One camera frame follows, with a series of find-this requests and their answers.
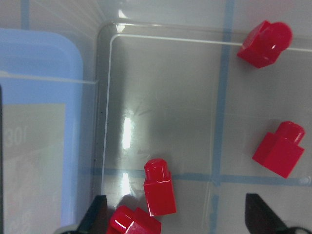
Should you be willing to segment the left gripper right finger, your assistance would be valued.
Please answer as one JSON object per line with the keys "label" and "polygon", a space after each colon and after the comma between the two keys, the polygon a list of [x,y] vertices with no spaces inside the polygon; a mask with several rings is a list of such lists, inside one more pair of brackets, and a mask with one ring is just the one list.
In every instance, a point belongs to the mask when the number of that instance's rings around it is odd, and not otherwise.
{"label": "left gripper right finger", "polygon": [[258,194],[245,196],[245,225],[250,234],[311,234],[304,227],[288,227]]}

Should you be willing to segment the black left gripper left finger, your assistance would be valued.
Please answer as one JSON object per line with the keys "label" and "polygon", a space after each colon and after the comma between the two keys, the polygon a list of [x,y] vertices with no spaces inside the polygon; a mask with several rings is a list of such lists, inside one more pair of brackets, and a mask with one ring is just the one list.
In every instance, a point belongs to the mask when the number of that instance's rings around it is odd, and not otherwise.
{"label": "black left gripper left finger", "polygon": [[105,234],[108,229],[107,197],[95,196],[92,204],[75,230],[65,228],[58,234]]}

